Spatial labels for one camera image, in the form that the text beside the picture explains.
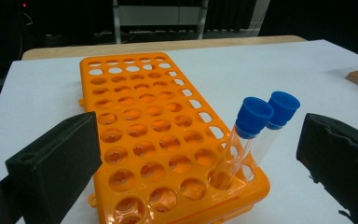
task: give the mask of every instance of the clear test tube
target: clear test tube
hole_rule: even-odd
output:
[[[224,157],[209,178],[209,183],[214,188],[229,188],[232,177],[240,170],[253,140],[273,114],[272,107],[263,100],[255,97],[247,97],[243,100],[229,141],[226,143]]]
[[[274,115],[267,122],[266,128],[257,136],[250,149],[256,166],[260,165],[280,130],[300,108],[300,102],[297,98],[284,91],[273,92],[268,104],[274,109]]]

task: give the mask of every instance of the black wall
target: black wall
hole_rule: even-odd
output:
[[[259,35],[325,39],[358,53],[358,0],[271,0]]]

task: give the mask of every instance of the table surface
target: table surface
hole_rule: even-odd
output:
[[[271,39],[281,41],[274,44]],[[243,46],[235,45],[238,41]],[[269,44],[245,46],[253,41]],[[268,197],[228,223],[350,223],[337,212],[342,206],[321,184],[314,184],[309,171],[296,160],[296,144],[307,113],[339,119],[358,129],[358,86],[345,79],[358,70],[358,55],[327,41],[295,36],[224,42],[227,46],[219,48],[214,44],[190,47],[182,42],[183,49],[165,52],[228,127],[234,124],[243,97],[267,100],[273,91],[287,91],[301,102],[263,160],[271,183]],[[143,45],[147,44],[129,45],[128,50],[143,51],[136,47]],[[130,53],[125,46],[106,46],[102,51],[98,50],[101,46],[33,49],[25,54],[28,61],[12,64],[0,97],[0,179],[7,175],[5,160],[11,155],[63,119],[83,112],[77,103],[82,98],[79,62],[90,55]],[[158,43],[150,44],[149,49],[153,47],[162,48]],[[49,58],[50,50],[56,58],[29,60]],[[96,210],[87,205],[93,191],[90,181],[63,223],[98,222]]]

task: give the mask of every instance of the blue cap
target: blue cap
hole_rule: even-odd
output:
[[[284,126],[300,107],[300,102],[296,97],[283,91],[273,92],[268,104],[274,108],[275,112],[269,122],[277,126]]]
[[[254,138],[274,115],[274,109],[265,101],[255,97],[243,100],[235,121],[236,132],[241,138]]]

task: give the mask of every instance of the orange test tube rack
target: orange test tube rack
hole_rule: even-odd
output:
[[[239,171],[228,189],[209,185],[230,131],[167,54],[89,57],[80,71],[100,136],[89,197],[100,223],[221,223],[268,195],[251,156],[252,180]]]

